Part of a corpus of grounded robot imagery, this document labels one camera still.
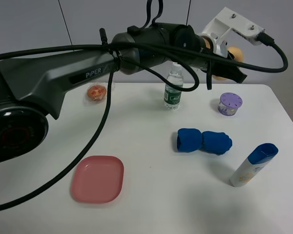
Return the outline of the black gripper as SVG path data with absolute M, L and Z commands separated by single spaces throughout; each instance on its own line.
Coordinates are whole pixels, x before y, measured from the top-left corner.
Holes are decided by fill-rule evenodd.
M 196 39 L 196 42 L 199 44 L 199 45 L 197 45 L 197 49 L 196 49 L 199 53 L 218 56 L 217 54 L 213 53 L 213 44 L 209 38 L 195 35 L 195 39 Z M 226 49 L 226 52 L 227 52 L 226 58 L 230 59 L 230 53 L 228 51 L 226 41 L 224 41 L 221 44 L 221 49 L 223 50 L 223 52 L 225 51 L 224 49 Z M 207 62 L 206 61 L 200 62 L 199 60 L 196 60 L 194 64 L 196 65 L 197 62 L 199 65 L 199 68 L 198 68 L 199 70 L 201 70 L 201 71 L 207 70 Z M 217 76 L 217 77 L 222 77 L 222 78 L 227 78 L 227 79 L 233 80 L 236 83 L 242 83 L 247 78 L 247 75 L 244 74 L 238 67 L 227 66 L 227 65 L 219 63 L 219 62 L 215 62 L 212 65 L 211 74 L 214 76 Z

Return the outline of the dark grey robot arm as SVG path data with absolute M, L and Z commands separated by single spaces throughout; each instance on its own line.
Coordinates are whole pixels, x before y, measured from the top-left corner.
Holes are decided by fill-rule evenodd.
M 24 155 L 47 135 L 47 115 L 57 119 L 65 94 L 85 83 L 120 71 L 132 75 L 162 64 L 170 54 L 189 66 L 242 83 L 246 75 L 236 66 L 209 62 L 211 37 L 196 35 L 181 24 L 131 26 L 111 44 L 66 50 L 40 58 L 13 55 L 0 59 L 0 162 Z

